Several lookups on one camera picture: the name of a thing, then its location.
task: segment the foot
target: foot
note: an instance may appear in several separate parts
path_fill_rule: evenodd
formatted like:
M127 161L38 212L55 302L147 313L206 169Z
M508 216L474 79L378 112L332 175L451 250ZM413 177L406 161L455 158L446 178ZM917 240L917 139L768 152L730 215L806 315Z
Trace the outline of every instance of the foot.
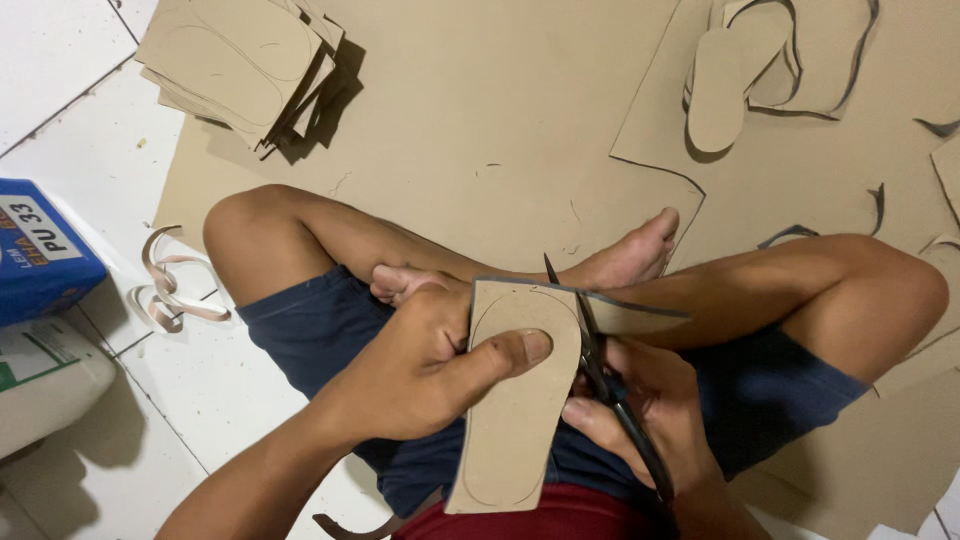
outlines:
M373 268L370 292L380 302L400 307L417 292L417 289L427 283L434 283L447 290L462 293L466 297L470 294L469 283L451 278L447 274L386 264L379 264Z
M589 290L627 287L658 278L666 268L680 226L680 213L667 207L639 229L560 276L560 283Z

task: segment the leg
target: leg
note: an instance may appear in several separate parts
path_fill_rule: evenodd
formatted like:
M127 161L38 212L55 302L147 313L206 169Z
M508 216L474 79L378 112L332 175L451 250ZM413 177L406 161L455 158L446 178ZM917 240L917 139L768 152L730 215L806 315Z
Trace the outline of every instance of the leg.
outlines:
M811 353L867 383L903 361L948 302L935 268L858 234L793 240L605 293L693 316L645 336L653 345L705 347L782 321Z
M677 212L666 209L647 226L562 272L561 282L596 289L658 276L673 249L678 222ZM387 221L286 185L259 187L218 203L206 218L204 244L238 306L320 276L337 263L367 283L380 264L438 270L464 282L480 274L546 281L545 274L511 273L470 260Z

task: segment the navy blue shorts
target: navy blue shorts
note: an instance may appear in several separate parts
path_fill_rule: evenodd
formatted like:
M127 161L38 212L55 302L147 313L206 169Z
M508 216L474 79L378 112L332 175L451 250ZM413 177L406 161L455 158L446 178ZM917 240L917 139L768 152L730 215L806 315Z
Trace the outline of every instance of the navy blue shorts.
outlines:
M393 313L343 266L238 309L250 337L287 380L313 396L369 343ZM683 353L697 368L713 454L728 478L833 422L867 385L826 364L772 325L729 343ZM413 441L374 439L353 451L377 475L377 488L400 517L456 477L464 420ZM637 505L651 501L619 457L561 421L546 481L583 485Z

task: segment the black scissors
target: black scissors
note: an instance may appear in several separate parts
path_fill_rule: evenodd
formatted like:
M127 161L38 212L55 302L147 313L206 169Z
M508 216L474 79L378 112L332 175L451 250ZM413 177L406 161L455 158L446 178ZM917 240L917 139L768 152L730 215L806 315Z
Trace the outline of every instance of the black scissors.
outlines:
M546 274L550 282L559 285L557 273L553 271L553 265L546 254L543 254L543 262L546 263ZM587 380L593 389L593 399L609 407L620 426L627 432L627 436L634 443L636 451L639 452L643 464L647 466L650 477L657 487L657 496L666 510L667 518L673 517L671 510L673 506L673 480L670 479L670 473L663 464L663 459L657 452L650 437L636 420L634 412L627 404L627 387L623 379L615 372L609 372L603 367L603 358L600 355L600 346L597 342L596 322L593 320L593 313L590 311L589 304L584 293L580 289L575 289L577 296L577 310L580 318L580 332L582 333L580 348L580 368L587 375Z

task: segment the person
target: person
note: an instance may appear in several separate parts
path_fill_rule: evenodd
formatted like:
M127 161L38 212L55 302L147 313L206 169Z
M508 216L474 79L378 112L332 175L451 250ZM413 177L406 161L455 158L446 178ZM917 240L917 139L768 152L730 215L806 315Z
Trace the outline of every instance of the person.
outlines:
M685 311L668 331L608 338L631 407L676 489L682 538L768 538L726 481L831 423L944 313L931 266L870 237L802 238L660 277L679 215L664 211L560 282ZM157 538L282 538L330 468L377 473L400 539L657 538L652 482L610 411L574 384L536 510L445 515L461 415L543 360L538 329L464 352L469 282L519 275L293 187L228 197L204 243L250 337L311 401L206 479Z

